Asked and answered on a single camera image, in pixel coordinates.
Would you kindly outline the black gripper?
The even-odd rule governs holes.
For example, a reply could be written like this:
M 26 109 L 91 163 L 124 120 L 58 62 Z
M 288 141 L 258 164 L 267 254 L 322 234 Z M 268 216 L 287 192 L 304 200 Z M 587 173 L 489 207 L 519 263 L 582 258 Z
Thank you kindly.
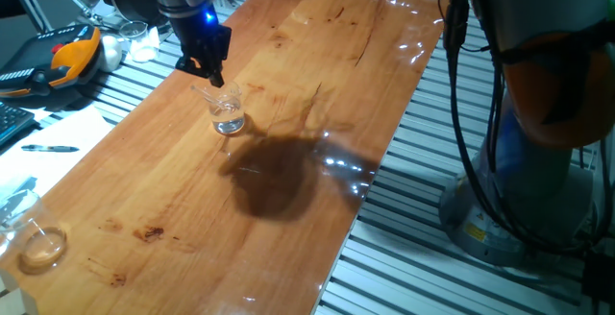
M 213 5 L 185 10 L 169 18 L 180 41 L 182 56 L 175 69 L 208 79 L 222 87 L 223 61 L 227 59 L 232 29 L 221 25 Z

